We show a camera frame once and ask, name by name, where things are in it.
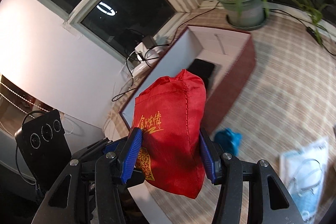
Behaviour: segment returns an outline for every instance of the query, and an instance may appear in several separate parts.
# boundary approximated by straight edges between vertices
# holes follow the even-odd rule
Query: green flower pot
[[[235,0],[218,0],[227,10],[229,23],[234,27],[254,29],[262,26],[265,21],[262,0],[241,0],[241,14],[238,13]]]

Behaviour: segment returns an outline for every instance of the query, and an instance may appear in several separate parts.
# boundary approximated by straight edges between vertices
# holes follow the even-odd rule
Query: yellow qr code
[[[140,148],[140,152],[136,160],[135,167],[140,168],[143,171],[146,180],[155,181],[151,169],[151,157],[149,156],[149,153],[147,152],[147,149],[145,147]]]

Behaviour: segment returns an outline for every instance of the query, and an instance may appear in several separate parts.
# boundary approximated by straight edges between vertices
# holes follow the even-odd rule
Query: silver bolt
[[[263,166],[263,167],[267,167],[269,165],[268,161],[267,160],[261,160],[260,162],[260,165]]]
[[[70,165],[71,165],[71,166],[76,166],[78,163],[79,163],[79,160],[78,160],[78,159],[70,160]]]
[[[115,152],[108,152],[106,154],[106,158],[108,158],[108,159],[113,159],[113,158],[115,158],[115,156],[116,156]]]
[[[225,153],[222,154],[222,159],[223,160],[230,160],[230,159],[232,159],[232,155],[230,153],[225,152]]]

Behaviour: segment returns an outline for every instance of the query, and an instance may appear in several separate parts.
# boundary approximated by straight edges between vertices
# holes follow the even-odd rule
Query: red bag
[[[157,79],[135,99],[132,127],[143,131],[135,166],[151,185],[197,197],[205,175],[199,152],[205,99],[202,79],[185,69]]]

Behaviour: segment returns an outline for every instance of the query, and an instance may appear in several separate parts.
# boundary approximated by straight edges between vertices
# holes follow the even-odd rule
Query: blue plastic bag
[[[235,133],[230,128],[225,128],[225,130],[216,133],[214,141],[222,147],[224,152],[237,156],[241,139],[242,135],[240,133]]]

